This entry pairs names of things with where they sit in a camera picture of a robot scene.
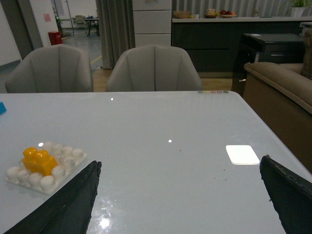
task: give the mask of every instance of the table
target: table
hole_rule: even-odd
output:
[[[93,25],[95,26],[96,30],[97,30],[97,35],[99,36],[99,30],[98,30],[98,18],[93,18],[93,19],[85,19],[85,22],[88,23],[88,27],[89,27],[89,32],[87,34],[87,36],[90,36],[90,30],[91,30],[91,23],[93,23]]]
[[[0,116],[1,233],[49,198],[4,181],[22,151],[39,142],[80,147],[88,162],[102,162],[90,234],[285,233],[259,166],[233,165],[226,145],[250,145],[259,159],[269,154],[312,181],[231,91],[1,94],[0,101],[7,109]]]

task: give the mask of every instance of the red trash bin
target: red trash bin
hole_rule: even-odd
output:
[[[60,32],[54,31],[54,32],[49,32],[48,34],[49,34],[51,45],[63,44]]]

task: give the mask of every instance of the yellow building block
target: yellow building block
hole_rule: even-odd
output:
[[[52,169],[58,165],[46,150],[37,151],[36,148],[30,147],[24,150],[23,155],[22,162],[31,173],[39,172],[42,176],[51,176]]]

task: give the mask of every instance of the sofa armrest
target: sofa armrest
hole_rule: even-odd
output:
[[[300,75],[302,74],[303,63],[281,63],[280,66],[292,70],[293,72],[296,72]]]
[[[244,68],[312,114],[312,80],[272,62],[246,63]]]

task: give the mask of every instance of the blue object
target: blue object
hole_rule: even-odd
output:
[[[0,101],[0,115],[6,112],[6,108],[2,101]]]

